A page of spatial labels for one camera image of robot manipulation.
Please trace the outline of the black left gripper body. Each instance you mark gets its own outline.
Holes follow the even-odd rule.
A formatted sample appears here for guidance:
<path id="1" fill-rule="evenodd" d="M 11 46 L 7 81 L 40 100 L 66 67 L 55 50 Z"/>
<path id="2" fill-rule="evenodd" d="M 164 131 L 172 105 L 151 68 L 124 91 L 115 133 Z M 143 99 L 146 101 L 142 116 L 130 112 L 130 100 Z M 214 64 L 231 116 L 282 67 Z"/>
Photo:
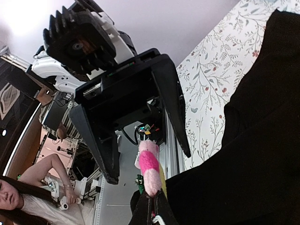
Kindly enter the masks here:
<path id="1" fill-rule="evenodd" d="M 77 88 L 76 129 L 115 131 L 138 121 L 151 131 L 162 131 L 164 113 L 154 75 L 168 61 L 167 54 L 152 48 Z"/>

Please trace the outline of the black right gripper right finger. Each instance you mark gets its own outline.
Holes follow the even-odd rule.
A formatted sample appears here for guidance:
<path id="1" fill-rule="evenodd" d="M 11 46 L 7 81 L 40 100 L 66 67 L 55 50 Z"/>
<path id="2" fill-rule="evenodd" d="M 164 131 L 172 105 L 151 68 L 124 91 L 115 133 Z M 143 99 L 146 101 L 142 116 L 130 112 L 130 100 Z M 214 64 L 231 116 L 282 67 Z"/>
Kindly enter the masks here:
<path id="1" fill-rule="evenodd" d="M 154 225 L 178 225 L 168 200 L 163 192 L 160 190 L 154 197 Z"/>

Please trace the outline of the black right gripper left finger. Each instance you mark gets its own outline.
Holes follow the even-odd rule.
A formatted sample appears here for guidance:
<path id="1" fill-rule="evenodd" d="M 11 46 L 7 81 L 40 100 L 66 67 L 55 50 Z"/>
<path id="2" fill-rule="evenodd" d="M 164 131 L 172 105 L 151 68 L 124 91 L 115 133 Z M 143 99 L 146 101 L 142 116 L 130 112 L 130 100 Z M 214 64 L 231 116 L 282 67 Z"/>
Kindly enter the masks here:
<path id="1" fill-rule="evenodd" d="M 152 198 L 143 192 L 134 192 L 130 200 L 132 217 L 130 225 L 151 225 Z"/>

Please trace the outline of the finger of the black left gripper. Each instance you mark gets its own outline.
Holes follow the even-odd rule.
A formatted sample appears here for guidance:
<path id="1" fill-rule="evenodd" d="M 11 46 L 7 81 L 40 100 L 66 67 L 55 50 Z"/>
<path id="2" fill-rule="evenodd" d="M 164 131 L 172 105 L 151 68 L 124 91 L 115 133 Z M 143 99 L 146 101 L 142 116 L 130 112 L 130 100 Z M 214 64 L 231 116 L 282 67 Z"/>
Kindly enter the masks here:
<path id="1" fill-rule="evenodd" d="M 151 66 L 152 76 L 162 98 L 174 133 L 186 157 L 191 151 L 186 134 L 185 99 L 179 82 L 175 65 L 167 54 L 155 57 Z"/>
<path id="2" fill-rule="evenodd" d="M 69 117 L 90 149 L 109 184 L 118 184 L 120 176 L 117 135 L 105 119 L 88 112 L 82 105 L 70 110 Z"/>

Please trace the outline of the pink flower plush brooch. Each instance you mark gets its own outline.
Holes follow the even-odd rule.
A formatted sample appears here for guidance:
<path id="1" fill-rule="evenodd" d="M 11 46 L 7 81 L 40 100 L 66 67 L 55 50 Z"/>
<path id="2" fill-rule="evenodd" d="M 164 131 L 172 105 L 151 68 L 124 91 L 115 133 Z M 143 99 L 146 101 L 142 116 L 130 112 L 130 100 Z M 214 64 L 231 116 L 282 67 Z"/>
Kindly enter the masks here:
<path id="1" fill-rule="evenodd" d="M 167 197 L 164 171 L 158 160 L 159 146 L 151 140 L 141 141 L 135 159 L 135 167 L 140 169 L 143 177 L 143 186 L 146 193 L 154 197 L 163 190 Z"/>

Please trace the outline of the black t-shirt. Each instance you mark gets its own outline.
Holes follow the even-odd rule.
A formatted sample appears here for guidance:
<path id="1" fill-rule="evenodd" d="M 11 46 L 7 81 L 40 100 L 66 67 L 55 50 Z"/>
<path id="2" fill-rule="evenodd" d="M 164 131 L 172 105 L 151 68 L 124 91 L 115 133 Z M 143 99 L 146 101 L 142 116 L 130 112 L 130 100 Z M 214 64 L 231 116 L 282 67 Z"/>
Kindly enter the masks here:
<path id="1" fill-rule="evenodd" d="M 166 181 L 167 198 L 135 192 L 132 225 L 300 222 L 300 16 L 275 10 L 262 48 L 224 107 L 221 149 Z"/>

